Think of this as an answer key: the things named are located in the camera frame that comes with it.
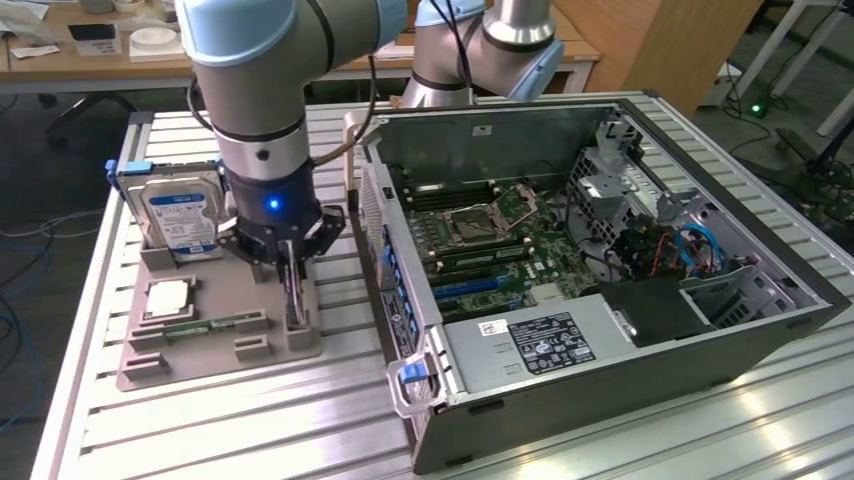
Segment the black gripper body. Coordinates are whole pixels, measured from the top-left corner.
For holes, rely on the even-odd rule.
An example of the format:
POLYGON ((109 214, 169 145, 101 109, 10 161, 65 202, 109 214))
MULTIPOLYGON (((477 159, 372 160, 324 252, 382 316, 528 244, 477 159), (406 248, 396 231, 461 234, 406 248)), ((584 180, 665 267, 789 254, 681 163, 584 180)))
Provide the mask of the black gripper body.
POLYGON ((289 176, 260 180, 226 169, 226 182, 234 197, 237 217, 256 224, 272 226, 285 241, 294 242, 300 255, 300 237, 321 218, 321 203, 316 196, 312 163, 306 162, 289 176))

